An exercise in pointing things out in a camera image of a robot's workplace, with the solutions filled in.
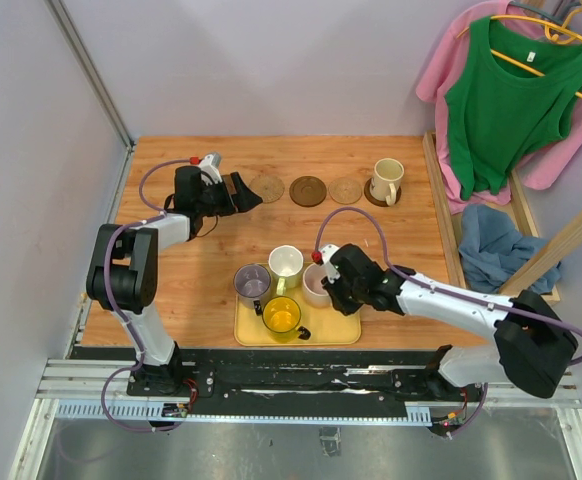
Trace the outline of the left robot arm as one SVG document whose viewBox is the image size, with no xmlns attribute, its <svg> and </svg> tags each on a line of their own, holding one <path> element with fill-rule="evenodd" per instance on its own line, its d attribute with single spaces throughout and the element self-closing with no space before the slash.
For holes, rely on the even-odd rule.
<svg viewBox="0 0 582 480">
<path fill-rule="evenodd" d="M 236 172 L 220 176 L 207 167 L 182 166 L 175 170 L 174 192 L 156 216 L 99 227 L 86 293 L 117 317 L 132 340 L 136 363 L 129 394 L 175 396 L 187 384 L 179 346 L 155 305 L 159 254 L 195 239 L 206 217 L 246 213 L 262 203 Z"/>
</svg>

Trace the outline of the small woven rattan coaster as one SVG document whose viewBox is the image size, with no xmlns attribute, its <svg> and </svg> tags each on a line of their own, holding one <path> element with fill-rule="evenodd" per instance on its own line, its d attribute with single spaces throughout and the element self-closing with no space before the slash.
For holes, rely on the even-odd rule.
<svg viewBox="0 0 582 480">
<path fill-rule="evenodd" d="M 360 199 L 363 190 L 357 180 L 350 177 L 340 177 L 329 184 L 328 193 L 336 203 L 351 205 Z"/>
</svg>

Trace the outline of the cream beige mug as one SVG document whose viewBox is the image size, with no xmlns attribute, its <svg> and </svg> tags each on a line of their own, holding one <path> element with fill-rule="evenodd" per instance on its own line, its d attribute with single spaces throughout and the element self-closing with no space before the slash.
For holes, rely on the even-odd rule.
<svg viewBox="0 0 582 480">
<path fill-rule="evenodd" d="M 398 200 L 398 190 L 404 173 L 404 167 L 398 160 L 393 158 L 378 160 L 371 177 L 371 196 L 379 202 L 393 206 Z"/>
</svg>

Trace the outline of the white green-handled mug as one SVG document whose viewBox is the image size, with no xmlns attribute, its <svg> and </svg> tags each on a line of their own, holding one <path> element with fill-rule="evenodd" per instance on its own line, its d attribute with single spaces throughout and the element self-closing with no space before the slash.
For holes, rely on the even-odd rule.
<svg viewBox="0 0 582 480">
<path fill-rule="evenodd" d="M 274 277 L 275 294 L 284 296 L 301 283 L 304 269 L 302 252 L 294 246 L 282 245 L 269 255 L 268 266 Z"/>
</svg>

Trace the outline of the brown wooden coaster top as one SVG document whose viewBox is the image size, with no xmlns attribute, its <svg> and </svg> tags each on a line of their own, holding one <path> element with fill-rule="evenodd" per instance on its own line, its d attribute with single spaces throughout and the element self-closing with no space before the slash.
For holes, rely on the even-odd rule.
<svg viewBox="0 0 582 480">
<path fill-rule="evenodd" d="M 327 194 L 325 183 L 315 176 L 296 178 L 289 189 L 291 200 L 302 207 L 315 207 L 321 204 Z"/>
</svg>

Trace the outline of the brown wooden coaster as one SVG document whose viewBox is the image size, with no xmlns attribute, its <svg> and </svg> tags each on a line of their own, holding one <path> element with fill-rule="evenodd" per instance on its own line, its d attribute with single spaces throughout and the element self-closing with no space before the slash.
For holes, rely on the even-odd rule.
<svg viewBox="0 0 582 480">
<path fill-rule="evenodd" d="M 325 183 L 315 176 L 296 178 L 289 189 L 291 200 L 302 207 L 315 207 L 321 204 L 327 194 Z"/>
<path fill-rule="evenodd" d="M 371 183 L 372 183 L 372 178 L 367 179 L 365 185 L 364 185 L 364 195 L 365 198 L 373 205 L 378 206 L 378 207 L 383 207 L 383 208 L 388 208 L 388 207 L 392 207 L 397 205 L 397 203 L 400 201 L 401 196 L 402 196 L 402 187 L 400 186 L 397 189 L 397 193 L 396 193 L 396 202 L 393 204 L 388 204 L 386 201 L 381 201 L 376 199 L 372 194 L 371 194 Z"/>
<path fill-rule="evenodd" d="M 223 175 L 222 178 L 228 193 L 230 195 L 234 195 L 236 193 L 236 190 L 232 177 L 230 175 Z"/>
</svg>

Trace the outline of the purple grey mug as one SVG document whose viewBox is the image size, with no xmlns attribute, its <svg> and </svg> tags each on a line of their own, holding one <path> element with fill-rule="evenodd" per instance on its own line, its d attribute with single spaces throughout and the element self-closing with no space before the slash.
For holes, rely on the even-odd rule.
<svg viewBox="0 0 582 480">
<path fill-rule="evenodd" d="M 240 267 L 234 275 L 233 286 L 239 303 L 261 316 L 271 298 L 272 277 L 260 264 Z"/>
</svg>

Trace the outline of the large woven rattan coaster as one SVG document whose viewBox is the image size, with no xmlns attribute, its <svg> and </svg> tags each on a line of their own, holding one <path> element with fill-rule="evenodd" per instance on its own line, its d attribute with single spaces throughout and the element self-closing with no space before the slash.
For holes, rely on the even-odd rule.
<svg viewBox="0 0 582 480">
<path fill-rule="evenodd" d="M 275 175 L 260 175 L 249 183 L 249 188 L 262 198 L 265 204 L 279 200 L 284 191 L 283 181 Z"/>
</svg>

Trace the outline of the pink white mug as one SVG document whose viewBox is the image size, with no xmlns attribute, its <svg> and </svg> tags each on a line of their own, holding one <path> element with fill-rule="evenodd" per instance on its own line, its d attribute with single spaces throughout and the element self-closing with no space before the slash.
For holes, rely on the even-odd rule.
<svg viewBox="0 0 582 480">
<path fill-rule="evenodd" d="M 323 266 L 311 264 L 303 273 L 302 293 L 304 300 L 315 308 L 328 308 L 331 306 L 331 299 L 327 291 L 322 286 L 322 279 L 326 277 Z"/>
</svg>

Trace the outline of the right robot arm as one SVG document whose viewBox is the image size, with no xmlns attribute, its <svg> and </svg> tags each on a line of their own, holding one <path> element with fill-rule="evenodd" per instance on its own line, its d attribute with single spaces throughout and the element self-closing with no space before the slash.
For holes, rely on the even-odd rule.
<svg viewBox="0 0 582 480">
<path fill-rule="evenodd" d="M 327 244 L 313 252 L 332 306 L 348 316 L 369 306 L 419 316 L 486 339 L 481 347 L 441 347 L 424 375 L 426 392 L 445 400 L 459 387 L 509 381 L 525 393 L 552 397 L 578 342 L 538 294 L 482 294 L 435 281 L 413 269 L 384 269 L 358 246 Z"/>
</svg>

